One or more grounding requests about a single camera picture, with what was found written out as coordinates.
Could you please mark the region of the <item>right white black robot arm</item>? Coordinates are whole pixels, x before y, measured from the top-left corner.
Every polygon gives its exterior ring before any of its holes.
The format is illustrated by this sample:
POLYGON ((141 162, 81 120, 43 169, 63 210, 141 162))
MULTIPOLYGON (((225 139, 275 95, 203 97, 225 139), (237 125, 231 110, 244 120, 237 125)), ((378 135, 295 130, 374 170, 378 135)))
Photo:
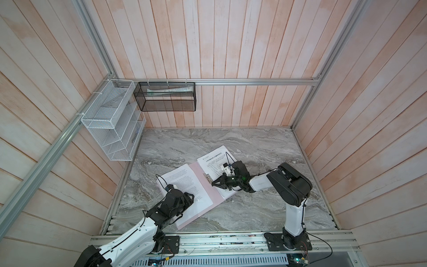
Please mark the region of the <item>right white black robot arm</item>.
POLYGON ((286 202, 285 233, 295 238, 304 231, 305 201, 313 188, 311 181, 288 163, 258 175, 250 175, 242 161, 223 164, 221 175, 211 185, 223 190, 255 193, 274 188, 286 202))

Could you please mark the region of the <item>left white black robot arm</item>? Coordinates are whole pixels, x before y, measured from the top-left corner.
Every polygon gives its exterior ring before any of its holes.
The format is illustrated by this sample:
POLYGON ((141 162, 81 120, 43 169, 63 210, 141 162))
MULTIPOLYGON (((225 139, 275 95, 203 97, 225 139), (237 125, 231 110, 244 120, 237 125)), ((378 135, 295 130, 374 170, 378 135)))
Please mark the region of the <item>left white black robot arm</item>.
POLYGON ((174 185, 166 187, 166 196, 145 212, 143 219, 112 242, 99 248, 90 245, 75 263, 76 267, 129 267, 146 254, 164 250, 162 229, 182 218, 195 196, 174 185))

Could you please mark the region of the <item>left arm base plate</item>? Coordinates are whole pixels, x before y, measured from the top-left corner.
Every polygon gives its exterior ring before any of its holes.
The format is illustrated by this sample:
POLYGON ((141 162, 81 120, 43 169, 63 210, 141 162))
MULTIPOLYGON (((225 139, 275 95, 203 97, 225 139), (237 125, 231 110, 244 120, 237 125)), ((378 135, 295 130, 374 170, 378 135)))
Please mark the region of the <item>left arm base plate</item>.
POLYGON ((169 254, 178 254, 180 247, 180 237, 179 236, 161 236, 154 237, 155 246, 152 253, 169 253, 169 254))

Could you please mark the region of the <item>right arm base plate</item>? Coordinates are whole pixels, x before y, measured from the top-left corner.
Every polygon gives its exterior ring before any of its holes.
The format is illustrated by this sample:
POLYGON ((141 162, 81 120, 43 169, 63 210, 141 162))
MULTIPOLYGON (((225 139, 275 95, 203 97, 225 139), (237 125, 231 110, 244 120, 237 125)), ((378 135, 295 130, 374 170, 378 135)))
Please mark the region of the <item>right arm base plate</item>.
POLYGON ((312 244, 309 236, 307 232, 304 231, 297 237, 287 233, 265 233, 264 238, 266 239, 269 251, 312 250, 312 244))

